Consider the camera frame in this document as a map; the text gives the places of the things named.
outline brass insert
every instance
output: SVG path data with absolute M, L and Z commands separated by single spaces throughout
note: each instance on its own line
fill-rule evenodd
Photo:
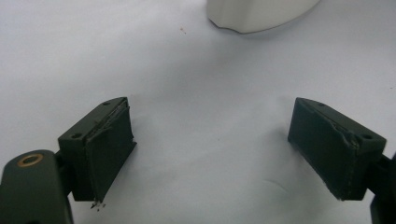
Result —
M 28 167 L 35 165 L 43 160 L 42 154 L 31 154 L 23 157 L 18 161 L 19 167 Z

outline white ceramic object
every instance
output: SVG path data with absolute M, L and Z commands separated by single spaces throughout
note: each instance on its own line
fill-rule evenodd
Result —
M 291 21 L 319 0 L 207 0 L 207 16 L 218 27 L 240 33 L 270 29 Z

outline white surface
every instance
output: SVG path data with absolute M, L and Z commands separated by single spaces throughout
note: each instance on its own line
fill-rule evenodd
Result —
M 207 17 L 240 33 L 263 31 L 291 21 L 319 0 L 207 0 Z
M 294 99 L 321 101 L 396 148 L 396 1 L 324 0 L 253 35 L 196 1 L 0 2 L 0 166 L 128 96 L 137 149 L 106 207 L 77 224 L 370 223 L 287 142 Z

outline white object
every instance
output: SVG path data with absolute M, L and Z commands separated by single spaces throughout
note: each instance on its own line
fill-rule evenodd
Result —
M 291 21 L 319 0 L 207 0 L 207 16 L 218 27 L 240 33 L 270 29 Z

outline screw hole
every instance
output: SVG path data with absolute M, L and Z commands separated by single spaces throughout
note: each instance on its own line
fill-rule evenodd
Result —
M 28 157 L 22 161 L 23 164 L 29 164 L 38 160 L 38 156 L 34 155 L 32 157 Z
M 373 137 L 370 134 L 362 134 L 361 135 L 364 139 L 373 139 Z
M 42 154 L 31 154 L 23 157 L 18 161 L 18 166 L 19 167 L 28 167 L 35 165 L 43 160 L 43 155 Z
M 81 133 L 75 133 L 72 135 L 72 138 L 80 138 L 82 136 Z

